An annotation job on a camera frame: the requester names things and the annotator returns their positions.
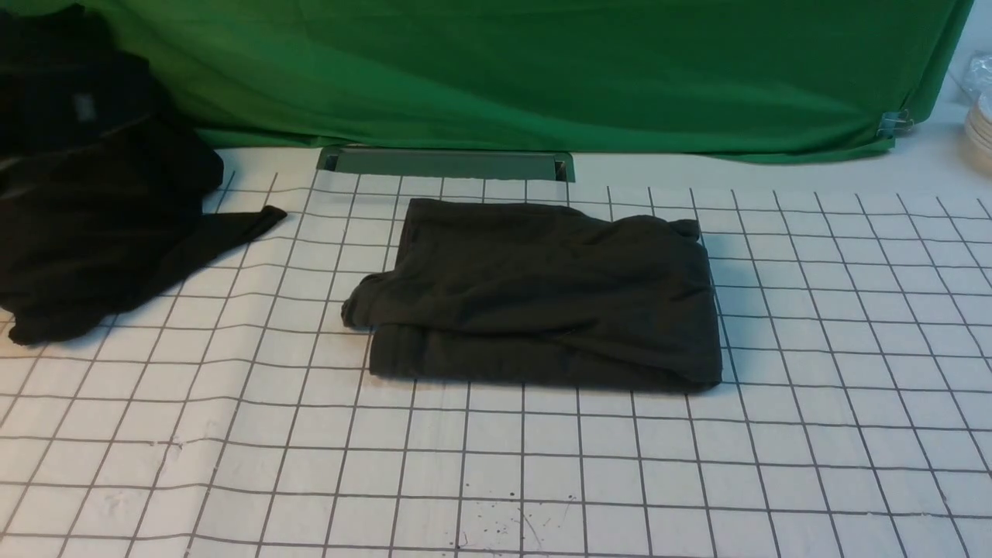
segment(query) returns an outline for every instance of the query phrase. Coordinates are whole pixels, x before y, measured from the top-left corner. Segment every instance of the white grid paper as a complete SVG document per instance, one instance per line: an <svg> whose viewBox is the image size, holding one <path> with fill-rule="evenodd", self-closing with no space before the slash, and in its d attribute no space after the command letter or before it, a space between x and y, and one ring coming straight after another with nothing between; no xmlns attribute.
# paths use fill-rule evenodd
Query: white grid paper
<svg viewBox="0 0 992 558"><path fill-rule="evenodd" d="M411 197L699 218L725 383L384 380L340 303ZM233 176L291 215L83 340L0 316L0 557L992 556L992 206Z"/></svg>

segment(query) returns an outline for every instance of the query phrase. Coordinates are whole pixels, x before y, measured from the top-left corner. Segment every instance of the metal vent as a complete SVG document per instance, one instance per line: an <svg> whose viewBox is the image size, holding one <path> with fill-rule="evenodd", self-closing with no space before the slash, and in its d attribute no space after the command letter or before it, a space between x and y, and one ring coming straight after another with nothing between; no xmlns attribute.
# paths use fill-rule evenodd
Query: metal vent
<svg viewBox="0 0 992 558"><path fill-rule="evenodd" d="M328 147L317 168L355 175L575 181L567 153Z"/></svg>

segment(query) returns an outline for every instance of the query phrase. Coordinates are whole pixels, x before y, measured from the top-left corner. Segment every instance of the green cloth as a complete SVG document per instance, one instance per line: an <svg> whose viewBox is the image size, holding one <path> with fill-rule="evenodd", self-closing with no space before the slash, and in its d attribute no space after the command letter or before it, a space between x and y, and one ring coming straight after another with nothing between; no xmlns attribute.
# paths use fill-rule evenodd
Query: green cloth
<svg viewBox="0 0 992 558"><path fill-rule="evenodd" d="M82 0L217 146L882 153L971 0Z"/></svg>

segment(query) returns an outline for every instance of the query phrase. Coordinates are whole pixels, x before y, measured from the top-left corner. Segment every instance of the metal clip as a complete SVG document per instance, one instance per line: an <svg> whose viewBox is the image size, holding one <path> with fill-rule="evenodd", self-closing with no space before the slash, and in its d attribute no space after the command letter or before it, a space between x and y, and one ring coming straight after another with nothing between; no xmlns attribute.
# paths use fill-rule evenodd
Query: metal clip
<svg viewBox="0 0 992 558"><path fill-rule="evenodd" d="M898 112L885 112L882 120L878 123L876 135L883 138L894 138L897 135L908 133L916 125L916 121L910 118L910 111L903 109Z"/></svg>

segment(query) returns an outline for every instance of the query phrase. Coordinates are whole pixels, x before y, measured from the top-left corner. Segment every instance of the folded black shirt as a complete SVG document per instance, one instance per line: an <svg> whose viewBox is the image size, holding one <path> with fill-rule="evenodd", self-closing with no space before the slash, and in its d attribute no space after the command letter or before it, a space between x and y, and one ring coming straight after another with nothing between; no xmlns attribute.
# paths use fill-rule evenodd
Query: folded black shirt
<svg viewBox="0 0 992 558"><path fill-rule="evenodd" d="M698 223L412 200L344 324L382 376L690 391L721 377Z"/></svg>

